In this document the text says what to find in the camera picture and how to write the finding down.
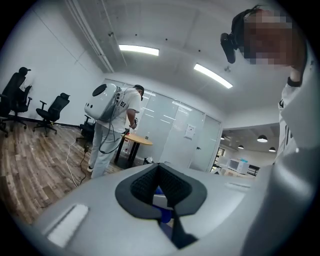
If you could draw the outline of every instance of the round table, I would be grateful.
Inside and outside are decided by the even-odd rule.
[[[119,156],[120,156],[120,152],[121,152],[121,149],[122,149],[122,146],[125,142],[125,139],[128,139],[130,141],[133,141],[133,146],[131,148],[131,152],[130,152],[130,155],[129,155],[129,158],[127,161],[123,162],[123,161],[119,161]],[[121,142],[119,144],[119,148],[118,148],[118,151],[116,152],[116,156],[114,158],[114,162],[117,166],[119,166],[120,168],[131,168],[134,161],[135,161],[135,158],[136,158],[136,154],[138,152],[138,149],[139,149],[139,146],[140,144],[142,145],[147,145],[147,146],[151,146],[153,143],[148,140],[148,139],[145,139],[143,137],[140,137],[134,133],[131,133],[129,135],[125,135],[122,137],[121,139]]]

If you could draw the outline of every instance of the wooden floor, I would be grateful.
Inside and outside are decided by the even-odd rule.
[[[9,137],[0,131],[0,198],[8,211],[31,224],[48,206],[63,198],[76,186],[66,165],[69,145],[75,137],[81,137],[80,130],[73,127],[56,127],[57,135],[43,130],[32,131],[35,123],[28,122],[27,129],[17,124]],[[80,169],[84,158],[84,142],[70,147],[68,165],[77,184],[85,177]],[[87,172],[91,150],[86,153],[82,170]],[[107,172],[121,171],[110,163]]]

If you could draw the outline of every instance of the white pants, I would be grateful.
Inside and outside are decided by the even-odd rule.
[[[109,166],[110,160],[112,159],[114,153],[117,151],[114,149],[117,148],[120,142],[121,133],[113,132],[112,130],[109,131],[108,128],[102,126],[101,124],[95,123],[92,150],[89,160],[89,166],[93,168],[91,179],[98,178],[104,174],[105,169]],[[110,152],[108,154],[100,152],[99,147],[101,143],[103,143],[103,145],[101,146],[101,151],[106,153],[110,151],[113,152]]]

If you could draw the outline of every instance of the ceiling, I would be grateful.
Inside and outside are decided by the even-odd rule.
[[[235,15],[265,1],[80,1],[115,72],[147,77],[197,94],[225,113],[269,106],[280,100],[286,69],[250,65],[240,53],[237,61],[229,64],[220,45],[220,35],[231,31]],[[160,52],[158,57],[120,52],[119,44],[158,48]],[[194,70],[196,63],[233,87],[227,89]]]
[[[279,134],[279,124],[260,125],[247,129],[223,130],[225,140],[221,140],[220,144],[235,150],[241,150],[238,149],[238,146],[243,145],[245,150],[269,152],[271,147],[278,150]],[[257,141],[260,135],[265,135],[268,141],[265,143]]]

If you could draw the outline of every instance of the table leg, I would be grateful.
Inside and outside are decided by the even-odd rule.
[[[118,159],[119,159],[120,152],[121,152],[122,146],[123,146],[123,144],[124,144],[124,142],[125,142],[125,139],[126,139],[125,136],[123,136],[122,139],[121,139],[121,142],[120,142],[120,144],[119,144],[118,151],[116,152],[116,155],[115,155],[115,158],[114,158],[114,162],[115,162],[115,163],[116,163],[116,162],[118,161]]]
[[[137,143],[136,146],[134,147],[134,152],[133,152],[133,155],[129,161],[129,165],[128,167],[131,168],[132,165],[134,164],[134,161],[135,161],[135,158],[136,158],[136,154],[138,152],[138,149],[139,149],[139,146],[140,146],[140,143]]]
[[[131,152],[130,152],[130,155],[129,155],[128,161],[130,161],[130,160],[131,160],[132,155],[133,155],[133,154],[134,154],[134,152],[135,152],[135,148],[136,148],[136,146],[137,146],[137,143],[136,143],[136,142],[134,142],[134,143],[133,143],[133,146],[132,146],[132,148],[131,148]]]

